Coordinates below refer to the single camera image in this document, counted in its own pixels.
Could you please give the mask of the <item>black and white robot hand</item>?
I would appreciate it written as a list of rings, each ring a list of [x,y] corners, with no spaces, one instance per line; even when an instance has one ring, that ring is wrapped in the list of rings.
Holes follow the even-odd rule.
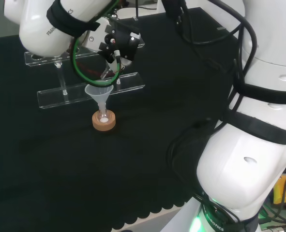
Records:
[[[101,17],[96,23],[96,29],[86,32],[82,46],[101,55],[113,72],[117,71],[116,55],[119,55],[123,70],[134,61],[137,50],[145,45],[138,28],[113,17]]]

